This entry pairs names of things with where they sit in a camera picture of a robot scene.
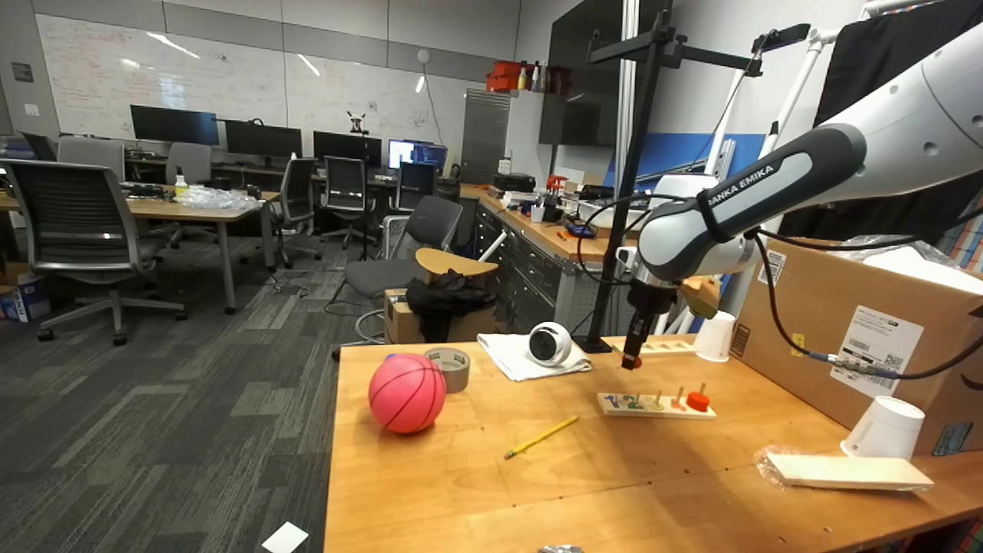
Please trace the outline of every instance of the small red object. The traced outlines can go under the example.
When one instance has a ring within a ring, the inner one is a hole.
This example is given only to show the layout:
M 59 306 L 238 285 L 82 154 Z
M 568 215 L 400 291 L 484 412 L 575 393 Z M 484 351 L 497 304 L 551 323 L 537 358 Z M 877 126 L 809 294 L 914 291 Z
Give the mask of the small red object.
M 708 393 L 686 393 L 686 404 L 693 412 L 708 412 L 711 409 L 711 395 Z

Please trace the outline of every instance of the white cup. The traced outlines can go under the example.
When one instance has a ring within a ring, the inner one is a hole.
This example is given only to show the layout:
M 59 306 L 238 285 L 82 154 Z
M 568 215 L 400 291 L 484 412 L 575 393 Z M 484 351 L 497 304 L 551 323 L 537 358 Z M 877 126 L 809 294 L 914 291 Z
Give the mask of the white cup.
M 839 445 L 850 459 L 914 459 L 925 412 L 898 395 L 877 395 Z
M 731 358 L 734 315 L 728 311 L 717 311 L 714 320 L 704 320 L 693 353 L 711 361 Z

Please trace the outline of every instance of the wooden block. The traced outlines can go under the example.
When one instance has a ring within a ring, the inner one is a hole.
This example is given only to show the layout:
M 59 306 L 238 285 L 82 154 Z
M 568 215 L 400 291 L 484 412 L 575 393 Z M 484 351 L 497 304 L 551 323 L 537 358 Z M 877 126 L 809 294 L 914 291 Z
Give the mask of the wooden block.
M 932 480 L 905 459 L 766 456 L 788 484 L 918 490 Z
M 596 393 L 604 416 L 615 417 L 717 417 L 714 404 L 708 412 L 698 412 L 686 404 L 686 395 L 667 395 L 667 393 Z
M 604 337 L 615 351 L 624 351 L 624 337 Z M 639 351 L 643 355 L 678 355 L 693 353 L 692 337 L 649 337 Z

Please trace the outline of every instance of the white paper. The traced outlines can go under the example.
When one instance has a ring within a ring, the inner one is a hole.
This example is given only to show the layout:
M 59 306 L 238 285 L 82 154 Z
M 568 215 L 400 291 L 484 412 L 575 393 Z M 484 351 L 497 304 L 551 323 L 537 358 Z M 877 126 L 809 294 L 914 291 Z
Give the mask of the white paper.
M 534 361 L 528 355 L 528 336 L 480 336 L 480 344 L 509 380 L 557 378 L 589 369 L 589 355 L 577 344 L 571 344 L 571 353 L 562 366 Z
M 921 327 L 859 304 L 839 353 L 903 376 L 918 340 Z M 891 395 L 898 387 L 898 378 L 870 378 L 845 369 L 832 369 L 829 376 L 865 395 Z
M 272 553 L 291 553 L 291 550 L 299 550 L 304 540 L 307 540 L 307 530 L 301 530 L 301 528 L 291 526 L 291 522 L 282 522 L 282 526 L 264 540 L 264 550 L 272 550 Z
M 983 278 L 978 278 L 958 267 L 933 264 L 933 262 L 921 258 L 915 249 L 877 252 L 877 255 L 863 258 L 863 264 L 883 267 L 891 272 L 903 272 L 914 278 L 927 278 L 938 285 L 963 289 L 970 294 L 983 294 Z

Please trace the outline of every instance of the basketball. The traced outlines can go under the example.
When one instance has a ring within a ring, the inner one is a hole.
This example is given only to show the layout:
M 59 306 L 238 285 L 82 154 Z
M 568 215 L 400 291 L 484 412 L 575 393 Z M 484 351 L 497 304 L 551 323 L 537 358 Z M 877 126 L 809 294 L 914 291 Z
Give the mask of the basketball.
M 368 380 L 368 409 L 389 432 L 422 432 L 432 427 L 446 395 L 446 380 L 427 355 L 389 353 Z

